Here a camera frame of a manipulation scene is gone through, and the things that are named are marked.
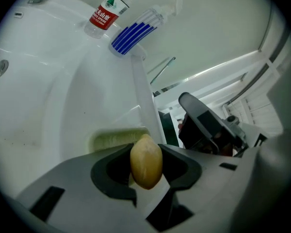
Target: sticker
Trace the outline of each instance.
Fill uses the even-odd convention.
[[[107,30],[128,8],[122,0],[104,0],[89,20],[95,26]]]

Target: metal drain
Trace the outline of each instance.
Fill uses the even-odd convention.
[[[0,61],[0,77],[5,73],[8,67],[9,67],[9,62],[7,60]]]

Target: blue stripe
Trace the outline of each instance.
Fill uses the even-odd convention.
[[[147,31],[145,31],[141,36],[139,36],[136,40],[134,40],[134,42],[129,45],[125,50],[124,53],[122,52],[123,55],[127,54],[127,52],[129,50],[131,50],[139,41],[141,41],[143,38],[145,38],[149,33],[151,33],[152,31],[156,30],[157,28],[153,29],[153,27],[151,27],[150,29],[148,29]]]
[[[123,39],[123,37],[125,35],[127,35],[131,30],[133,30],[133,28],[136,27],[136,26],[137,26],[137,23],[134,23],[131,27],[126,28],[128,30],[125,29],[122,33],[120,33],[120,35],[114,40],[116,42],[113,41],[114,43],[112,44],[112,46],[115,47]]]
[[[141,30],[138,31],[131,39],[126,41],[124,44],[122,44],[122,47],[118,52],[122,52],[125,48],[127,48],[128,45],[132,43],[136,38],[138,38],[144,31],[148,30],[151,26],[149,24],[146,24]]]
[[[134,28],[130,33],[128,33],[123,40],[121,40],[121,42],[116,46],[115,50],[118,50],[120,47],[123,46],[123,44],[126,43],[126,41],[131,38],[138,30],[140,30],[142,27],[144,27],[145,23],[142,22],[140,23],[136,28]]]

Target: red bottle label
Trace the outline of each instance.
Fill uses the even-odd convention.
[[[95,26],[107,30],[114,21],[118,19],[118,16],[111,13],[110,11],[104,9],[101,5],[93,13],[92,17],[89,19],[91,23]]]

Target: barcode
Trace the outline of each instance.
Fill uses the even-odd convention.
[[[121,14],[123,14],[125,11],[127,11],[127,7],[125,7],[124,9],[122,9],[120,12],[119,12],[119,14],[121,15]]]

